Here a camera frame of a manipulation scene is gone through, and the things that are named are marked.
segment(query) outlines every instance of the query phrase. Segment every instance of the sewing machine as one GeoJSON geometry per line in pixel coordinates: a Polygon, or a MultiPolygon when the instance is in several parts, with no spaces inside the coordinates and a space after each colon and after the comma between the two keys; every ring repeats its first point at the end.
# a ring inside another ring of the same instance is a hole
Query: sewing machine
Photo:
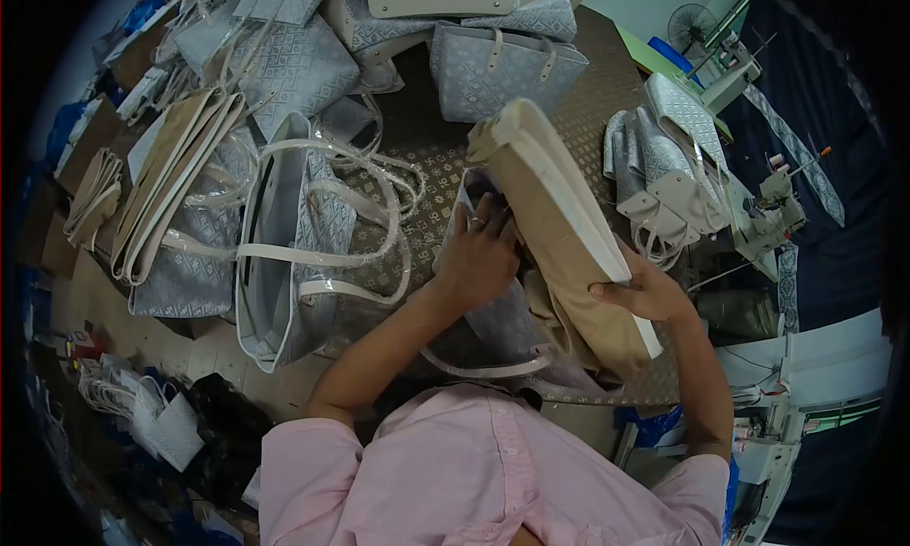
{"type": "Polygon", "coordinates": [[[755,82],[762,74],[762,67],[758,65],[755,56],[734,32],[731,31],[730,35],[721,41],[719,50],[720,64],[725,66],[726,70],[700,95],[701,102],[713,114],[719,114],[723,108],[729,106],[743,93],[747,85],[755,82]]]}

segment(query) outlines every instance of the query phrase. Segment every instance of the pink shirt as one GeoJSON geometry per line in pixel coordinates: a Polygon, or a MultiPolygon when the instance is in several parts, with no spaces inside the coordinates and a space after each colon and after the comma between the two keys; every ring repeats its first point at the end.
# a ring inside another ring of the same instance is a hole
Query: pink shirt
{"type": "Polygon", "coordinates": [[[262,441],[264,546],[721,543],[729,468],[683,461],[652,491],[523,400],[471,384],[424,392],[366,448],[332,419],[262,441]]]}

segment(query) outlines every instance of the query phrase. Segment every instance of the patterned work table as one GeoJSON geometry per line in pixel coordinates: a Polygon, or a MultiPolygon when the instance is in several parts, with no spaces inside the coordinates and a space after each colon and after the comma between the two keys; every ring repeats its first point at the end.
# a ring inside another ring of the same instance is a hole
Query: patterned work table
{"type": "MultiPolygon", "coordinates": [[[[632,62],[619,32],[613,22],[592,10],[580,6],[576,11],[578,36],[575,45],[591,62],[589,69],[566,97],[553,125],[565,141],[566,147],[583,171],[595,197],[602,207],[615,200],[615,188],[608,186],[601,175],[603,131],[610,117],[620,109],[633,109],[642,103],[639,89],[642,79],[632,62]]],[[[421,165],[428,176],[426,198],[418,213],[404,227],[408,237],[412,270],[409,292],[419,288],[432,277],[430,268],[443,233],[449,221],[451,206],[461,182],[461,172],[467,165],[464,160],[467,134],[472,125],[453,124],[442,120],[438,107],[436,87],[428,70],[428,53],[423,45],[399,55],[395,64],[406,82],[398,93],[377,97],[384,121],[385,133],[381,152],[411,163],[421,165]]],[[[363,173],[345,177],[353,188],[380,199],[379,189],[363,173]]],[[[628,237],[628,220],[606,209],[610,224],[624,237],[628,237]]],[[[358,221],[354,230],[351,251],[370,251],[381,240],[378,227],[358,221]]],[[[381,264],[372,264],[350,270],[346,278],[363,287],[390,295],[401,277],[401,261],[395,252],[381,264]]],[[[329,358],[336,358],[350,342],[365,335],[391,312],[389,309],[367,307],[362,301],[343,299],[337,305],[337,336],[324,349],[329,358]]],[[[469,337],[464,335],[447,337],[469,337]]],[[[449,347],[471,353],[475,348],[466,341],[464,346],[449,347]]],[[[471,359],[471,354],[464,358],[471,359]]],[[[413,375],[427,374],[428,363],[422,358],[415,362],[413,375]]],[[[653,366],[640,374],[617,398],[589,399],[582,395],[544,394],[545,400],[583,401],[603,405],[665,405],[679,401],[676,363],[668,349],[654,359],[653,366]]]]}

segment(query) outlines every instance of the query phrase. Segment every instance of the floor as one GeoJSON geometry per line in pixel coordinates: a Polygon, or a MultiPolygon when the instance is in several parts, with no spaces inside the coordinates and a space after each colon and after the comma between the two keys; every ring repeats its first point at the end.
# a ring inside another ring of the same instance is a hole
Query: floor
{"type": "MultiPolygon", "coordinates": [[[[85,251],[76,260],[72,281],[55,279],[52,295],[53,328],[82,329],[88,321],[108,343],[108,352],[129,358],[134,369],[155,366],[188,385],[218,372],[275,421],[302,416],[316,380],[331,364],[310,356],[266,374],[240,349],[234,326],[219,318],[199,319],[194,323],[197,339],[191,340],[155,318],[132,316],[127,300],[85,251]]],[[[612,457],[619,438],[612,408],[545,403],[541,413],[608,459],[612,457]]]]}

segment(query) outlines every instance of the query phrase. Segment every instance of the cardboard box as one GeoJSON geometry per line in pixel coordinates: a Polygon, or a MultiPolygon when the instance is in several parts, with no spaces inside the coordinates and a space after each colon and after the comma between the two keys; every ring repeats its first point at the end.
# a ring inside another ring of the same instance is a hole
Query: cardboard box
{"type": "Polygon", "coordinates": [[[79,250],[66,240],[63,225],[66,219],[54,212],[51,226],[47,229],[45,249],[41,254],[41,268],[57,278],[73,279],[75,259],[79,250]]]}
{"type": "Polygon", "coordinates": [[[75,196],[75,192],[82,183],[82,177],[88,170],[89,163],[98,149],[110,146],[124,123],[117,117],[117,108],[107,96],[96,98],[100,99],[100,105],[95,109],[95,113],[87,120],[85,130],[79,139],[73,144],[73,150],[61,159],[63,164],[57,167],[54,177],[60,183],[60,186],[66,189],[70,195],[75,196]]]}
{"type": "Polygon", "coordinates": [[[41,256],[45,251],[47,230],[54,216],[56,192],[54,186],[41,178],[32,189],[26,213],[19,227],[16,244],[16,261],[24,266],[41,267],[41,256]]]}
{"type": "Polygon", "coordinates": [[[105,59],[114,79],[125,92],[131,92],[152,66],[152,52],[165,37],[165,25],[176,17],[179,1],[172,0],[158,9],[141,29],[121,41],[105,59]]]}
{"type": "Polygon", "coordinates": [[[38,180],[19,229],[16,260],[25,266],[40,267],[57,278],[73,279],[79,252],[66,241],[63,234],[66,219],[56,212],[55,203],[53,185],[38,180]]]}

